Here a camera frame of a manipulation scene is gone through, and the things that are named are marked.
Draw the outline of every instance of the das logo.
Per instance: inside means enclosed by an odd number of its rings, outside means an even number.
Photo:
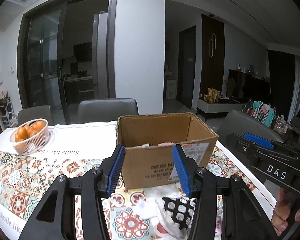
[[[270,172],[270,173],[273,173],[273,175],[276,175],[278,177],[279,176],[279,169],[276,169],[275,172],[273,172],[273,170],[274,170],[273,166],[269,164],[269,167],[268,167],[267,171]],[[282,172],[280,174],[280,179],[284,179],[286,177],[286,174],[287,173],[285,171]]]

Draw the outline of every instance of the white plastic basket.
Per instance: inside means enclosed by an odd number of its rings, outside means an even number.
[[[39,133],[22,142],[18,142],[18,143],[15,142],[14,136],[20,127],[24,127],[26,125],[32,127],[32,125],[38,121],[44,121],[46,124],[45,127]],[[38,151],[45,145],[48,139],[49,139],[48,121],[42,118],[34,119],[24,123],[23,125],[20,125],[10,136],[10,142],[13,143],[13,147],[20,155],[27,155]]]

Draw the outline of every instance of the white curtain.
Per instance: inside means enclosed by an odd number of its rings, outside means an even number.
[[[300,110],[300,57],[295,56],[296,59],[296,69],[294,77],[294,88],[292,95],[292,102],[290,106],[290,111],[287,121],[290,122],[293,117],[295,117]]]

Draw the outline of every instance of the silver screw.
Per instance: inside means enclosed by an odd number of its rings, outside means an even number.
[[[233,175],[232,176],[232,179],[234,180],[234,181],[239,181],[240,180],[240,176],[239,175]]]
[[[65,179],[66,179],[66,176],[65,176],[65,175],[59,175],[59,176],[58,176],[58,181],[59,181],[59,182],[63,182]]]
[[[93,174],[97,174],[97,173],[99,173],[101,171],[101,169],[99,168],[99,167],[94,167],[93,169],[92,169],[92,173]]]
[[[204,167],[198,167],[197,172],[200,174],[204,174],[207,170]]]

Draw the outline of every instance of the floral tile pattern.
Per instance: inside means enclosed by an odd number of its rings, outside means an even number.
[[[20,156],[0,151],[0,204],[27,221],[59,174],[65,174],[68,178],[81,176],[93,167],[98,167],[101,162],[102,159],[59,160]],[[251,190],[255,188],[253,183],[217,147],[212,153],[207,168],[215,175],[223,177],[238,174]],[[111,198],[102,200],[111,239],[170,239],[169,234],[156,218],[142,221],[132,212],[132,206],[140,199],[154,201],[159,196],[178,198],[185,194],[181,190],[180,183],[128,190],[119,177],[115,193]],[[83,240],[80,196],[75,198],[74,215],[76,237]],[[218,196],[217,199],[217,215],[222,215],[222,196]]]

